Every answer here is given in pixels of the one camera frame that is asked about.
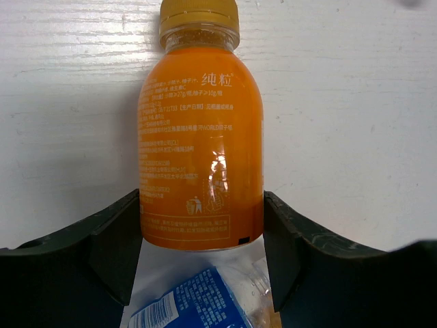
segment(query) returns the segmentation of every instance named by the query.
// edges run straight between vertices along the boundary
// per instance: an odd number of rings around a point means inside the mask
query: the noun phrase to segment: orange label
[[[138,125],[146,240],[220,249],[262,233],[262,102],[232,53],[166,55],[141,90]]]

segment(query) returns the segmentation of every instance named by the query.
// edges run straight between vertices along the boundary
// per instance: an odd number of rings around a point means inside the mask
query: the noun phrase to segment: yellow bottle cap
[[[163,0],[160,10],[159,40],[172,29],[189,23],[212,23],[226,27],[240,38],[235,0]]]

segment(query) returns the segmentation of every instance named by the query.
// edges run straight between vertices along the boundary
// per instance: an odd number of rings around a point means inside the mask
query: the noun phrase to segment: white table
[[[137,188],[136,103],[163,55],[159,5],[0,1],[0,247],[61,229]],[[236,53],[264,99],[266,189],[373,247],[437,238],[437,3],[238,5]],[[174,272],[174,262],[201,266],[246,252],[259,257],[262,241],[183,256],[144,244],[135,290]],[[171,283],[136,294],[132,308]]]

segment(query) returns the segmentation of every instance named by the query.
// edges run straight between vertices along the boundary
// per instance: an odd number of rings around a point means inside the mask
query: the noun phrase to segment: blue label
[[[186,280],[132,316],[128,328],[248,328],[216,268]]]

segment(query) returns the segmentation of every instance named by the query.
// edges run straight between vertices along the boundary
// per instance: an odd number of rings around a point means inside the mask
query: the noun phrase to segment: orange bottle
[[[222,249],[262,233],[262,100],[239,42],[235,0],[163,0],[167,54],[138,107],[141,230],[157,246]]]

